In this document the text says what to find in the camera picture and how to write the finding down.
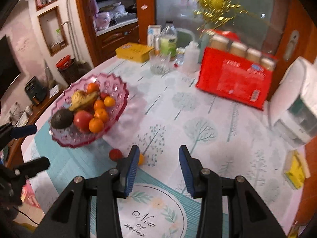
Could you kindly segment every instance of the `television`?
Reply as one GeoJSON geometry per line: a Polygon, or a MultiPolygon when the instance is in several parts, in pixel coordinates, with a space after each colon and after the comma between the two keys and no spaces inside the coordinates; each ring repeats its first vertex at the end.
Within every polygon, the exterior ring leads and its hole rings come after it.
{"type": "Polygon", "coordinates": [[[12,56],[7,36],[0,40],[0,98],[21,74],[12,56]]]}

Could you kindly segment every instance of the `tablecloth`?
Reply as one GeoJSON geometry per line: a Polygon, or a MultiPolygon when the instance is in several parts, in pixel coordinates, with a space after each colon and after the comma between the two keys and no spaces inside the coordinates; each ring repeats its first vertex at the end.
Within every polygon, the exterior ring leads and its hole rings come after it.
{"type": "MultiPolygon", "coordinates": [[[[292,147],[270,130],[267,111],[196,89],[197,74],[154,75],[149,63],[122,59],[103,72],[120,75],[130,91],[124,113],[107,135],[82,148],[61,148],[51,140],[45,123],[23,155],[46,156],[51,162],[49,179],[40,174],[31,180],[44,211],[74,176],[95,177],[114,167],[108,158],[112,147],[127,155],[136,144],[146,163],[137,171],[130,199],[118,202],[124,237],[135,237],[139,231],[148,237],[195,237],[200,201],[187,193],[178,162],[178,148],[187,145],[193,157],[220,176],[245,176],[288,232],[283,223],[295,191],[283,177],[283,164],[292,147]],[[136,207],[138,213],[132,212],[136,207]],[[132,233],[127,227],[140,224],[137,214],[149,214],[157,222],[132,233]]],[[[224,236],[227,212],[224,198],[224,236]]],[[[95,234],[94,216],[91,226],[95,234]]]]}

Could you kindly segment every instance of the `orange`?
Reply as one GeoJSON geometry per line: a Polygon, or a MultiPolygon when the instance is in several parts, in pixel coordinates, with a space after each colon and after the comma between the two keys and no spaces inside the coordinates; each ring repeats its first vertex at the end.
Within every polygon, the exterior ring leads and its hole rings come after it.
{"type": "Polygon", "coordinates": [[[98,109],[105,109],[105,105],[103,104],[103,101],[102,100],[96,100],[94,102],[94,110],[97,111],[98,109]]]}
{"type": "Polygon", "coordinates": [[[144,156],[140,153],[139,166],[143,165],[143,163],[144,163],[144,156]]]}
{"type": "Polygon", "coordinates": [[[106,107],[112,107],[116,104],[116,101],[112,97],[106,97],[104,100],[104,104],[106,107]]]}
{"type": "Polygon", "coordinates": [[[89,83],[87,86],[87,94],[90,94],[94,91],[99,91],[99,85],[97,83],[89,83]]]}
{"type": "Polygon", "coordinates": [[[106,121],[109,120],[108,113],[107,113],[107,111],[105,109],[97,109],[95,111],[94,118],[95,119],[100,119],[103,122],[106,122],[106,121]]]}
{"type": "Polygon", "coordinates": [[[100,119],[91,119],[89,122],[89,130],[92,133],[99,133],[103,130],[104,124],[100,119]]]}

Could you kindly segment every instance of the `black cable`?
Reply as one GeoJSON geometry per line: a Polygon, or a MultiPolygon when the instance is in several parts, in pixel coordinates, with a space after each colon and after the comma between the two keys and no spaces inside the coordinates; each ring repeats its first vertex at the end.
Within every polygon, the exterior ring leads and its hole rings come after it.
{"type": "Polygon", "coordinates": [[[36,223],[35,221],[33,221],[27,214],[25,214],[24,212],[18,210],[16,207],[13,207],[15,210],[17,210],[18,212],[20,212],[22,215],[25,215],[29,220],[31,220],[33,223],[35,223],[36,225],[39,225],[38,223],[36,223]]]}

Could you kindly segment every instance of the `pink wall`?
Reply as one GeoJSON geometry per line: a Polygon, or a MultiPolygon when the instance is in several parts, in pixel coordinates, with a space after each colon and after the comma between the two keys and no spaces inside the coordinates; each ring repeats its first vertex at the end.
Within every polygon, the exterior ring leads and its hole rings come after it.
{"type": "Polygon", "coordinates": [[[24,91],[25,84],[33,76],[37,76],[40,80],[45,79],[43,56],[32,28],[27,1],[19,1],[12,10],[0,30],[0,38],[4,35],[10,40],[11,52],[21,74],[1,99],[1,123],[15,102],[18,102],[22,109],[31,104],[24,91]]]}

